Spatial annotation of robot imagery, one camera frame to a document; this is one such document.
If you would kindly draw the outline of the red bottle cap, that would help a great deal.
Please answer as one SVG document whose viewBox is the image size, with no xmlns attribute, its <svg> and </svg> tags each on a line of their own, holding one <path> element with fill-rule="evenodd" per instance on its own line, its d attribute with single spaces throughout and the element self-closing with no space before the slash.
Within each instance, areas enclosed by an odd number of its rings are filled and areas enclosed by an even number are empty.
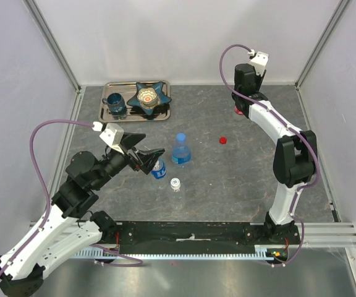
<svg viewBox="0 0 356 297">
<path fill-rule="evenodd" d="M 219 143 L 220 143 L 220 144 L 227 144 L 227 139 L 226 139 L 225 137 L 221 137 L 221 138 L 219 139 Z"/>
</svg>

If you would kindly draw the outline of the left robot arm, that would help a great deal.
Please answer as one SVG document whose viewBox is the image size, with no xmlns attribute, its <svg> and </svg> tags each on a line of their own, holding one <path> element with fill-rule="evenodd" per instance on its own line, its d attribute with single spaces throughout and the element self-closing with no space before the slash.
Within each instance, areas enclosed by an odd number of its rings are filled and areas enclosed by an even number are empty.
<svg viewBox="0 0 356 297">
<path fill-rule="evenodd" d="M 115 240 L 117 224 L 104 211 L 95 212 L 63 240 L 58 237 L 89 211 L 98 200 L 96 192 L 126 166 L 150 173 L 165 149 L 136 149 L 145 137 L 107 128 L 100 134 L 106 144 L 100 159 L 88 151 L 74 155 L 66 168 L 66 181 L 43 216 L 19 244 L 0 256 L 0 289 L 6 296 L 31 296 L 72 254 L 92 244 Z"/>
</svg>

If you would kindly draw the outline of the blue cap water bottle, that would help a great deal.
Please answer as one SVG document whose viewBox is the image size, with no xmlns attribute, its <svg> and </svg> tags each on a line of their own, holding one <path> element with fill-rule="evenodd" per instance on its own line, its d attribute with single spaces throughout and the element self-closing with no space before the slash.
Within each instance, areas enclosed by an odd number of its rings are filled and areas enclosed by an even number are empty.
<svg viewBox="0 0 356 297">
<path fill-rule="evenodd" d="M 173 164 L 180 168 L 185 167 L 191 161 L 192 151 L 187 143 L 187 137 L 185 142 L 178 142 L 175 139 L 174 145 L 172 146 L 171 159 Z"/>
</svg>

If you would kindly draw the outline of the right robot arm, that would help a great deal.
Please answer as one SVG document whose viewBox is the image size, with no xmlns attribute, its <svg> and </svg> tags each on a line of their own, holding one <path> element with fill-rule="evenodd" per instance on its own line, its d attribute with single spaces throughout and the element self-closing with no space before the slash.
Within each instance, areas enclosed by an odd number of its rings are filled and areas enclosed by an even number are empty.
<svg viewBox="0 0 356 297">
<path fill-rule="evenodd" d="M 273 173 L 278 182 L 274 202 L 262 225 L 245 227 L 252 243 L 298 243 L 294 213 L 299 197 L 317 171 L 316 135 L 291 125 L 260 92 L 262 75 L 249 63 L 234 69 L 235 108 L 264 130 L 275 144 Z"/>
</svg>

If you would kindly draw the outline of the red label water bottle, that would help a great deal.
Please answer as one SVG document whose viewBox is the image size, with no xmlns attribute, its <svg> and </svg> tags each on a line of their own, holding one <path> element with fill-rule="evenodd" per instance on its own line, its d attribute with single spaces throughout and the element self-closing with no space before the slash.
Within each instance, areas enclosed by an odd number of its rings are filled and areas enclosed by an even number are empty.
<svg viewBox="0 0 356 297">
<path fill-rule="evenodd" d="M 240 110 L 238 110 L 238 108 L 237 108 L 236 106 L 234 107 L 234 112 L 235 112 L 236 114 L 240 115 L 240 116 L 243 115 L 243 112 L 241 112 Z"/>
</svg>

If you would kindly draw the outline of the blue bottle cap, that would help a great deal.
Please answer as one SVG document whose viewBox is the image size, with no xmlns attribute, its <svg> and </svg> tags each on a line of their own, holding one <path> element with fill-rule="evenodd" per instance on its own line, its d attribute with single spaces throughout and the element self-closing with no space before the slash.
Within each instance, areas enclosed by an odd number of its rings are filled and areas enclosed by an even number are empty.
<svg viewBox="0 0 356 297">
<path fill-rule="evenodd" d="M 176 135 L 176 141 L 185 142 L 186 141 L 186 135 L 184 133 L 178 133 Z"/>
</svg>

